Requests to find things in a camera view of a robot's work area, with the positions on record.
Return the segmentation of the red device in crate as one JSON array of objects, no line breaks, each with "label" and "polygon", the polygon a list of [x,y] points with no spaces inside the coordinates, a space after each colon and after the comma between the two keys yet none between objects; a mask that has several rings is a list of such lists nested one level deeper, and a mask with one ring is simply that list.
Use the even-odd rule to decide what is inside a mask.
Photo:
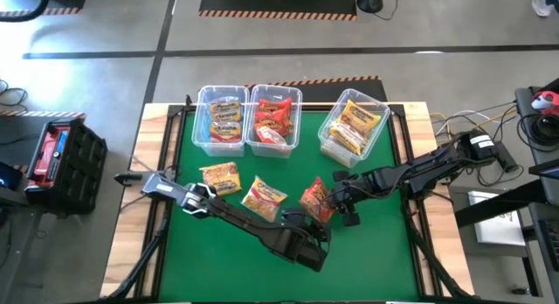
[{"label": "red device in crate", "polygon": [[33,163],[31,180],[36,185],[52,184],[70,133],[68,126],[48,125]]}]

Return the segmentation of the black power brick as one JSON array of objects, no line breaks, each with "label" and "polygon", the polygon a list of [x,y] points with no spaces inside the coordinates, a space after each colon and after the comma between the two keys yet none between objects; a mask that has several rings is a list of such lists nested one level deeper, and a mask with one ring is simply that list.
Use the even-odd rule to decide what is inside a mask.
[{"label": "black power brick", "polygon": [[520,168],[503,142],[496,142],[495,147],[497,150],[497,162],[505,173],[511,173]]}]

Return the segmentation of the black keyboard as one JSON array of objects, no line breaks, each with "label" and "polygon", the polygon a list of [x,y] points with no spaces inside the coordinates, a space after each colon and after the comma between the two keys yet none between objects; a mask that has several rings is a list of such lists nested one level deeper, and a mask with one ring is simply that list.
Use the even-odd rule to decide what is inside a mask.
[{"label": "black keyboard", "polygon": [[540,220],[539,226],[551,265],[559,272],[559,221]]}]

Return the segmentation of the green table mat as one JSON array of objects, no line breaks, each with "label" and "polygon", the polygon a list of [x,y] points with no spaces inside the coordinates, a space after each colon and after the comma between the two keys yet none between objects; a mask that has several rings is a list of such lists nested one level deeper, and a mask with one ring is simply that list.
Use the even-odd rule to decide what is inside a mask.
[{"label": "green table mat", "polygon": [[[302,113],[300,141],[290,158],[209,157],[191,140],[193,116],[187,117],[179,176],[181,184],[202,182],[199,170],[235,162],[242,191],[224,198],[248,212],[241,201],[254,177],[287,194],[280,211],[300,207],[304,190],[319,176],[329,189],[332,173],[347,169],[320,150],[318,130],[329,111]],[[198,219],[174,207],[159,300],[178,301],[378,301],[416,300],[418,288],[398,192],[390,199],[355,206],[361,223],[346,227],[335,213],[330,252],[317,273],[270,253],[252,235],[219,218]]]}]

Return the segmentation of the black tablet with blue screen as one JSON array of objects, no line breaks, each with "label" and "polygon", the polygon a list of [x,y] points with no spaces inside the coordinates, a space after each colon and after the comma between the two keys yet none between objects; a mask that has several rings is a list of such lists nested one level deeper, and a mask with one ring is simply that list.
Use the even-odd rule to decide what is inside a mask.
[{"label": "black tablet with blue screen", "polygon": [[537,164],[528,169],[531,175],[559,180],[559,159]]}]

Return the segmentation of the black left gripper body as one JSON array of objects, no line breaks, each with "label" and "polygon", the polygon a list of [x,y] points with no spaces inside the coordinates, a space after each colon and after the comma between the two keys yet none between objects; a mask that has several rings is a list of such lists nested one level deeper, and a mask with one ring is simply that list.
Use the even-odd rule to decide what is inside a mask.
[{"label": "black left gripper body", "polygon": [[295,229],[282,229],[273,242],[273,253],[315,272],[322,270],[328,253],[316,238]]}]

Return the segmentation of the red ramen noodle pack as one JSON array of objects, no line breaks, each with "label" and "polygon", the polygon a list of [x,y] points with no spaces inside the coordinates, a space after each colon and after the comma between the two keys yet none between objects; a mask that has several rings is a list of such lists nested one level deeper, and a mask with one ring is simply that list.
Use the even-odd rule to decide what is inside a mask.
[{"label": "red ramen noodle pack", "polygon": [[262,143],[287,145],[286,139],[276,130],[271,129],[268,126],[257,125],[255,130],[259,141]]},{"label": "red ramen noodle pack", "polygon": [[300,204],[313,218],[327,224],[335,213],[327,200],[328,190],[320,177],[304,191]]},{"label": "red ramen noodle pack", "polygon": [[273,113],[281,109],[290,111],[292,103],[293,100],[291,98],[279,101],[260,99],[258,104],[258,111],[262,113]]},{"label": "red ramen noodle pack", "polygon": [[278,109],[272,112],[257,112],[255,114],[256,121],[254,127],[256,129],[267,127],[278,134],[285,136],[292,132],[291,111],[287,109]]}]

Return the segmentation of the black plastic crate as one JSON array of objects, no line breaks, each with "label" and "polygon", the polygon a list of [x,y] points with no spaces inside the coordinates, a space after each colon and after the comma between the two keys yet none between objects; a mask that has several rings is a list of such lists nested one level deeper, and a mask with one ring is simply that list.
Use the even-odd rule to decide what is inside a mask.
[{"label": "black plastic crate", "polygon": [[[31,180],[33,163],[48,125],[68,126],[70,133],[54,182],[36,185]],[[27,171],[28,185],[24,189],[26,199],[30,204],[55,215],[91,213],[95,208],[106,157],[106,141],[88,128],[80,118],[47,122]]]}]

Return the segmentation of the black device with blue light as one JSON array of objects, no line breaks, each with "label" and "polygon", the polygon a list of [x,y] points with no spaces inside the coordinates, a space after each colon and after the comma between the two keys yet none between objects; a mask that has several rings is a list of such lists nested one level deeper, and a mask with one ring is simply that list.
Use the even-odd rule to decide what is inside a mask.
[{"label": "black device with blue light", "polygon": [[19,189],[22,178],[20,170],[0,162],[0,204],[25,205],[23,193]]}]

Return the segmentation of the clear plastic bin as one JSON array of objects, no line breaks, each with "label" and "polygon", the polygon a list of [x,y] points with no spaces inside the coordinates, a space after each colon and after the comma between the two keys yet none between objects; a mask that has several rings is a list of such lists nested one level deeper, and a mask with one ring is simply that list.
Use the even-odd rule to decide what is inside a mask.
[{"label": "clear plastic bin", "polygon": [[381,120],[376,127],[366,136],[364,136],[364,144],[362,147],[362,154],[353,154],[355,165],[364,161],[370,154],[373,146],[375,145],[379,135],[383,131],[383,127],[390,117],[390,108],[379,100],[373,99],[368,95],[358,92],[355,89],[349,88],[342,92],[333,108],[328,113],[326,120],[322,123],[318,131],[318,138],[321,145],[326,140],[337,141],[330,133],[329,129],[334,122],[339,122],[338,118],[342,114],[343,109],[346,107],[347,101],[352,100],[358,106],[368,110],[369,112],[379,115]]},{"label": "clear plastic bin", "polygon": [[[287,145],[274,145],[260,142],[254,127],[256,121],[255,114],[258,112],[259,100],[265,99],[279,101],[287,98],[291,98],[293,100],[290,110],[292,132],[283,136],[286,139]],[[289,86],[256,85],[251,91],[251,97],[247,107],[247,127],[244,133],[244,138],[252,153],[255,156],[261,157],[289,158],[300,141],[302,91]]]},{"label": "clear plastic bin", "polygon": [[[242,114],[240,122],[242,138],[237,143],[215,143],[210,141],[211,119],[210,102],[213,100],[232,100],[236,98],[241,103],[239,111]],[[245,152],[246,118],[248,115],[249,90],[244,86],[204,86],[198,92],[197,107],[194,119],[192,142],[201,148],[208,156],[240,157]]]}]

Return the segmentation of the black desk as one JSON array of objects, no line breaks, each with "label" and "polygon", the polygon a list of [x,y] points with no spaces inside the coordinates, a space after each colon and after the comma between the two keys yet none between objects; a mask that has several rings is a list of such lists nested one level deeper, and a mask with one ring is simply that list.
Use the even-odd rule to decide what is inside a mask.
[{"label": "black desk", "polygon": [[[520,138],[528,144],[535,164],[542,164],[555,159],[559,160],[559,149],[552,151],[551,148],[544,147],[530,138],[529,128],[533,121],[528,116],[536,113],[531,106],[532,88],[518,88],[514,91],[514,95],[521,116],[521,124],[518,126]],[[539,221],[543,219],[554,218],[559,220],[559,180],[539,177],[535,182],[538,186],[537,190],[544,198],[540,204],[530,204],[528,210],[535,226],[535,237],[542,254],[542,262],[545,265],[546,281],[549,283],[553,294],[553,303],[559,304],[559,271],[556,271],[553,267],[552,258],[554,253],[550,252],[545,245],[543,231],[539,225]]]}]

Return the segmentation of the black floor stand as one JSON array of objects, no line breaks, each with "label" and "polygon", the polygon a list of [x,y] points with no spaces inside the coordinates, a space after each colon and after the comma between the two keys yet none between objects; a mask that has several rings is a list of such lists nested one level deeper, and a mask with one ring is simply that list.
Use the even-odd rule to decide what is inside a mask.
[{"label": "black floor stand", "polygon": [[366,13],[377,13],[383,9],[383,0],[356,0],[357,7]]}]

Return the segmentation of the white paper sheet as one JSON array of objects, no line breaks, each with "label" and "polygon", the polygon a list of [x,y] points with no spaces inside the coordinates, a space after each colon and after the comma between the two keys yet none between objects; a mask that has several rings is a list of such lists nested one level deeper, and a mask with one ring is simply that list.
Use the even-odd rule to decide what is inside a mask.
[{"label": "white paper sheet", "polygon": [[505,212],[497,217],[474,224],[478,243],[494,245],[526,245],[517,211]]}]

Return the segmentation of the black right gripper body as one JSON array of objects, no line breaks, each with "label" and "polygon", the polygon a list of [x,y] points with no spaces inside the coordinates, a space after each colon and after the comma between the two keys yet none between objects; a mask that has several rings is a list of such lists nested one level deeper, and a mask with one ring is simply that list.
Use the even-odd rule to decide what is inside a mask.
[{"label": "black right gripper body", "polygon": [[362,174],[351,175],[346,170],[334,172],[334,187],[340,190],[334,195],[335,199],[343,201],[342,215],[344,226],[355,226],[361,223],[355,205],[366,199],[379,198],[384,193],[383,170],[374,169]]}]

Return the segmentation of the red white object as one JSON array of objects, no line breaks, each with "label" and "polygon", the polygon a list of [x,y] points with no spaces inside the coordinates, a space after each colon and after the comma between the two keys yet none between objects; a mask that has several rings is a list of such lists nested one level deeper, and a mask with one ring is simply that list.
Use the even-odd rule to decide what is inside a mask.
[{"label": "red white object", "polygon": [[531,107],[540,114],[559,116],[559,93],[538,92],[531,102]]}]

